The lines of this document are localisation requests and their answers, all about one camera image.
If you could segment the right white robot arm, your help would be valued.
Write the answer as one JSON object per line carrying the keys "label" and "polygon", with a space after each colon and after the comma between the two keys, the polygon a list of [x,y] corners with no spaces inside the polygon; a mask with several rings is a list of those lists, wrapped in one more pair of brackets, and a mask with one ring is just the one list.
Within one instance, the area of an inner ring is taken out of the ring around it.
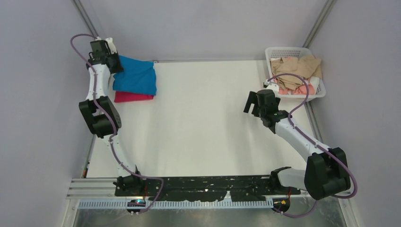
{"label": "right white robot arm", "polygon": [[245,113],[260,118],[263,126],[285,140],[306,162],[304,170],[286,166],[272,171],[270,189],[282,194],[293,187],[321,200],[352,188],[345,152],[303,132],[287,111],[279,109],[279,103],[280,98],[272,90],[264,89],[251,91],[244,107]]}

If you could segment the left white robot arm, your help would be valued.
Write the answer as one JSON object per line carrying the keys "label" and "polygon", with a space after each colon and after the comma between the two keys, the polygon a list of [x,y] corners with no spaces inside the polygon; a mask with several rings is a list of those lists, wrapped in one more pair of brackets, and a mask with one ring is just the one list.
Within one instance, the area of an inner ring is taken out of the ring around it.
{"label": "left white robot arm", "polygon": [[108,96],[109,79],[123,72],[117,48],[112,38],[96,38],[90,42],[92,51],[86,59],[90,82],[87,97],[79,110],[90,132],[106,144],[117,165],[114,181],[116,196],[145,196],[145,183],[137,166],[130,161],[119,140],[122,126],[120,115]]}

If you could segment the blue t-shirt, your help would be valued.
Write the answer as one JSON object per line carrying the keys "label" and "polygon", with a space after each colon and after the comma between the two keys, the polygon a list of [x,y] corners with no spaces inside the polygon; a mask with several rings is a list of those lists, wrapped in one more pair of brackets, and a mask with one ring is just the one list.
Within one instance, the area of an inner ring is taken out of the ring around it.
{"label": "blue t-shirt", "polygon": [[154,62],[140,61],[120,55],[122,72],[113,78],[113,90],[154,96],[157,93]]}

